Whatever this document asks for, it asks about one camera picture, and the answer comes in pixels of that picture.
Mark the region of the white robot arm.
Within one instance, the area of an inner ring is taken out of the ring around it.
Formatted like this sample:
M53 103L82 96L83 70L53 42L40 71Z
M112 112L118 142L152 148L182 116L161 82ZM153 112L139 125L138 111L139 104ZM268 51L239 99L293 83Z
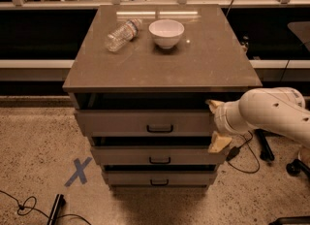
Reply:
M255 88L237 101L209 99L206 104L216 125L208 150L211 153L222 151L232 141L232 135L255 129L284 136L310 148L310 112L296 89Z

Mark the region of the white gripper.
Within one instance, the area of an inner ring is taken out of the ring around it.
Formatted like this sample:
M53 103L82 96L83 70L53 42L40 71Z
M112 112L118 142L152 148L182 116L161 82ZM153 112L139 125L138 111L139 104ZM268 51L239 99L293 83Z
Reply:
M222 102L218 100L208 99L205 103L209 109L214 113L214 122L217 130L224 135L241 135L246 133L250 126L242 117L239 110L239 102ZM233 138L224 136L214 131L211 137L211 144L208 147L209 153L221 152L228 146Z

